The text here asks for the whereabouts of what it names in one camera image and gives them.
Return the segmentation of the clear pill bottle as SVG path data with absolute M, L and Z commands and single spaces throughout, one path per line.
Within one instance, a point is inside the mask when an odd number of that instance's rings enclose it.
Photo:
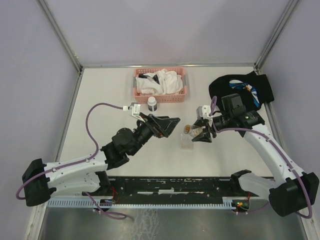
M 196 125 L 187 124 L 184 127 L 183 132 L 184 134 L 189 135 L 192 138 L 195 138 L 203 133 L 203 128 Z

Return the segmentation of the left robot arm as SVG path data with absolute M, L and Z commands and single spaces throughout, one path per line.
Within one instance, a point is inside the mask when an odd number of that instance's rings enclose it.
M 28 207 L 47 202 L 52 197 L 68 194 L 98 193 L 106 195 L 111 189 L 107 171 L 129 162 L 150 138 L 168 138 L 180 118 L 145 115 L 140 113 L 137 127 L 121 128 L 107 145 L 94 153 L 61 162 L 44 163 L 42 159 L 33 160 L 22 175 L 21 191 Z

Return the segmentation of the black garment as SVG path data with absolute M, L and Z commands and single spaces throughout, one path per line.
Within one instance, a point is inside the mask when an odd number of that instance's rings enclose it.
M 227 74 L 215 79 L 208 87 L 211 98 L 216 97 L 215 106 L 224 111 L 222 97 L 238 94 L 247 111 L 258 111 L 262 104 L 275 100 L 270 82 L 265 74 L 254 71 L 248 74 Z

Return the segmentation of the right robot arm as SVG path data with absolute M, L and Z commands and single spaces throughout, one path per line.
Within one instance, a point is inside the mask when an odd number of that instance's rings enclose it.
M 257 111 L 248 111 L 237 93 L 224 96 L 221 114 L 215 116 L 217 97 L 210 105 L 197 108 L 197 120 L 193 124 L 201 132 L 193 142 L 210 143 L 218 134 L 238 132 L 259 154 L 273 179 L 255 175 L 250 170 L 241 170 L 231 176 L 229 189 L 236 196 L 244 192 L 253 193 L 269 202 L 281 217 L 299 214 L 307 209 L 308 214 L 300 217 L 311 219 L 320 180 L 313 172 L 306 173 L 277 143 Z

